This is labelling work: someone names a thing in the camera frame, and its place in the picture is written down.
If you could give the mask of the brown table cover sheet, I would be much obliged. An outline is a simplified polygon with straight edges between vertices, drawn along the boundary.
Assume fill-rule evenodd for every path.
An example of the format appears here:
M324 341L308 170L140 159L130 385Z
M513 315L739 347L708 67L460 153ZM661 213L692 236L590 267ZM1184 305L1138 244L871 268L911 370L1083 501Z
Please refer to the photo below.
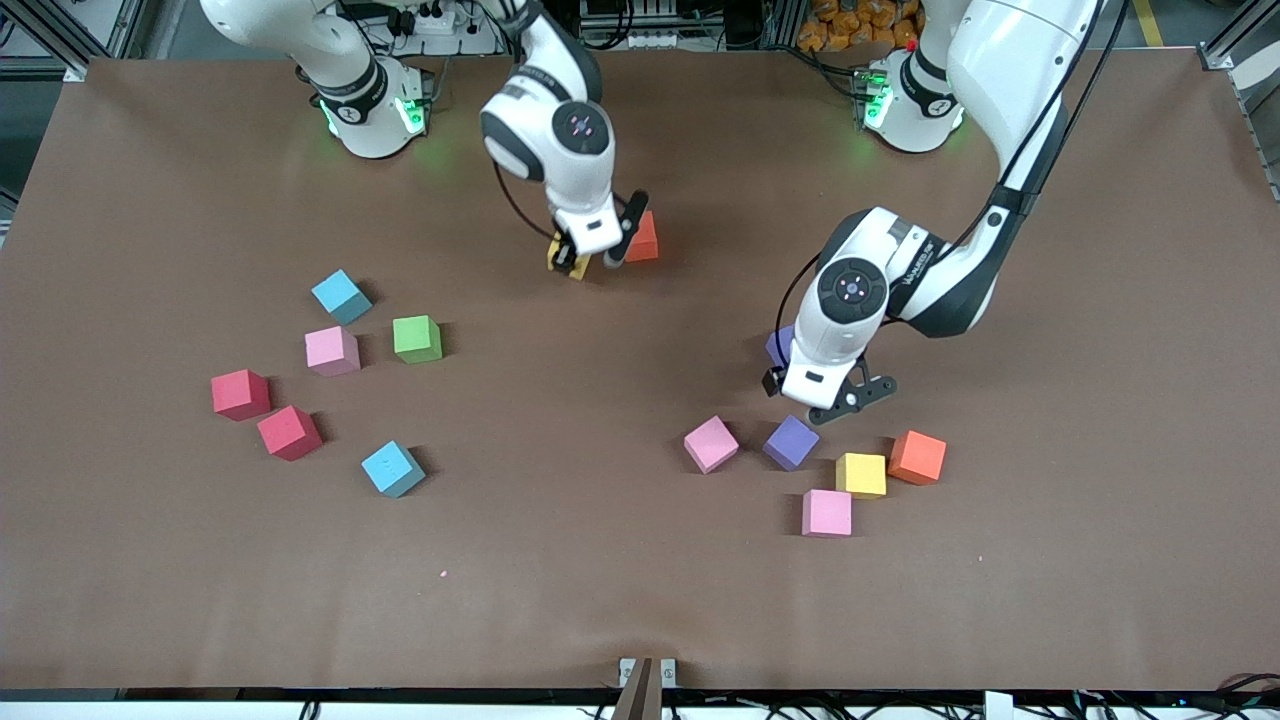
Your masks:
M892 325L890 400L820 429L760 387L774 310L846 215L952 237L996 161L904 156L781 55L602 60L653 263L585 281L504 201L457 61L431 133L335 143L288 61L105 61L61 90L0 249L0 688L604 685L1213 689L1280 673L1280 206L1228 76L1116 53L982 322ZM372 301L362 368L311 372ZM402 363L429 315L444 356ZM233 421L210 380L265 377ZM266 452L310 414L323 447ZM710 416L740 450L701 474ZM941 478L801 536L844 454L916 430ZM380 495L397 441L428 477ZM447 578L439 578L448 571Z

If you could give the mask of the metal mount bracket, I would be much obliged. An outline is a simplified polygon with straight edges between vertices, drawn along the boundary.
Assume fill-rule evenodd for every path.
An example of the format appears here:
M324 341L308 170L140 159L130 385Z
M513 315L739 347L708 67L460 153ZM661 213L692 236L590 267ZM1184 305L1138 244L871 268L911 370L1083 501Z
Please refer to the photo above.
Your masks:
M676 659L621 659L621 694L611 720L663 720L664 691L677 689Z

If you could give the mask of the aluminium frame post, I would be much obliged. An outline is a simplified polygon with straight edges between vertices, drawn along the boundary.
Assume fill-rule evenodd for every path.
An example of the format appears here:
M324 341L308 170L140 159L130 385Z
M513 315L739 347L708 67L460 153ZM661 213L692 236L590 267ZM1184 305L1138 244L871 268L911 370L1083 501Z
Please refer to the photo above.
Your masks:
M794 46L800 24L806 19L808 0L760 0L762 29L756 47Z

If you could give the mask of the yellow foam cube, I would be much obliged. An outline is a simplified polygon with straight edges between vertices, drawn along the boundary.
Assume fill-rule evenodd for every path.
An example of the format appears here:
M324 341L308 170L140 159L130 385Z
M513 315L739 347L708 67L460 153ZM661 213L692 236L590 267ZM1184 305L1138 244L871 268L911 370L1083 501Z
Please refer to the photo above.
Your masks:
M887 459L876 454L844 454L835 462L835 488L854 498L887 495Z
M581 281L589 266L590 258L580 255L573 246L572 259L554 259L553 258L553 237L549 242L547 250L547 269L549 272L556 272L562 275L567 275L571 279Z

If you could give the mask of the red foam cube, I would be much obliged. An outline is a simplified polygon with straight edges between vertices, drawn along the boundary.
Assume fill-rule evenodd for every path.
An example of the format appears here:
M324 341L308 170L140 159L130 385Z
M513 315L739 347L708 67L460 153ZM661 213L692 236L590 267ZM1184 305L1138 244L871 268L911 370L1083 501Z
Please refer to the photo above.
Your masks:
M324 445L312 416L293 405L264 418L257 430L268 454L291 462Z
M212 411L233 421L244 421L273 410L270 386L250 369L215 375L210 380Z

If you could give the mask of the green foam cube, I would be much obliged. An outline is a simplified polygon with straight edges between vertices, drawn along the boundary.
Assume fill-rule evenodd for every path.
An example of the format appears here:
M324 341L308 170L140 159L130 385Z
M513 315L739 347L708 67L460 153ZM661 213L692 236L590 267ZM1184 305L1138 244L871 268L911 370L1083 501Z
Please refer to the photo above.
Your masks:
M429 315L396 318L392 332L393 350L402 363L431 363L444 356L440 328Z

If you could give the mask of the orange foam cube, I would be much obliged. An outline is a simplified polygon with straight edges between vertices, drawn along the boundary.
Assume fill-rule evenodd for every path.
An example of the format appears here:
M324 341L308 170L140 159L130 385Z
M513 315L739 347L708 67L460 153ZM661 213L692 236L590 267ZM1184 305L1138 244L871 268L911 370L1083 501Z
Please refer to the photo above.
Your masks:
M942 439L908 430L892 443L887 475L914 486L932 486L941 478L947 448Z
M641 263L659 258L659 242L652 210L645 210L631 238L625 263Z

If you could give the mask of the pink foam cube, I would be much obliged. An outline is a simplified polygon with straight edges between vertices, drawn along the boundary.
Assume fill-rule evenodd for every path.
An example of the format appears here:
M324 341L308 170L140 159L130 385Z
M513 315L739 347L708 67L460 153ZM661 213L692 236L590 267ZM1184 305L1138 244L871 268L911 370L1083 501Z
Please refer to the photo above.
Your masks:
M852 536L850 493L837 489L809 489L803 496L801 536L844 538Z
M709 474L740 450L737 439L718 415L684 437L684 448L701 474Z
M307 368L319 375L344 375L362 368L358 341L342 325L306 333L303 346Z

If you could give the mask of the bag of orange items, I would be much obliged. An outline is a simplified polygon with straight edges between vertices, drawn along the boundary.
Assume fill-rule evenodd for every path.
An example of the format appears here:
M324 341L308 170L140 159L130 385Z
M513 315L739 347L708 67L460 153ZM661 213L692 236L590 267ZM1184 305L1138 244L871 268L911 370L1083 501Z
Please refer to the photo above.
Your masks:
M837 53L864 44L913 50L927 24L922 0L809 0L796 47Z

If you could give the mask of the aluminium frame corner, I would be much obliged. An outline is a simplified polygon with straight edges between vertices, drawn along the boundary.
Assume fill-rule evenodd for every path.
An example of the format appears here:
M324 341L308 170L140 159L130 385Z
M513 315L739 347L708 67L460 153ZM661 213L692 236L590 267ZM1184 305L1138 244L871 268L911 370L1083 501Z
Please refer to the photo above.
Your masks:
M1230 20L1197 46L1204 70L1225 70L1271 195L1280 205L1280 0L1240 0Z
M141 59L169 0L0 0L0 81L78 82L95 59Z

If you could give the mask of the white power strip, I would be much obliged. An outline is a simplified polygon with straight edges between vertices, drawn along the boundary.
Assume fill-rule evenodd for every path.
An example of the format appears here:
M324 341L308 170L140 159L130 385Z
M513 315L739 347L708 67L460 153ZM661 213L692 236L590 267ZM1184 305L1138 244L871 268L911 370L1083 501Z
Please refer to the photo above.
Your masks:
M393 4L372 28L397 56L492 56L507 50L504 36L475 0Z

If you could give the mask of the light blue foam cube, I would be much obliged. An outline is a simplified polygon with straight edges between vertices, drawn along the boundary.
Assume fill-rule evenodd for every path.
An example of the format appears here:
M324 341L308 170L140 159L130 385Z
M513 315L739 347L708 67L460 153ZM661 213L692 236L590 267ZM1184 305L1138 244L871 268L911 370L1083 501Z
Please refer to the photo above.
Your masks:
M372 309L372 301L343 269L311 288L311 295L339 325L349 325Z
M361 468L376 491L389 498L404 496L428 477L415 456L397 441L370 454Z

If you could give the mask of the white equipment box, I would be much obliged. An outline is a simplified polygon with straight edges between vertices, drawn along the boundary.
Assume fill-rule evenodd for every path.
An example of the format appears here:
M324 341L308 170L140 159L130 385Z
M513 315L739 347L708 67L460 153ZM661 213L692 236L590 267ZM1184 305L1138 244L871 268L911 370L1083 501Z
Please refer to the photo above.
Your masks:
M580 38L596 49L668 49L701 32L705 0L581 0Z

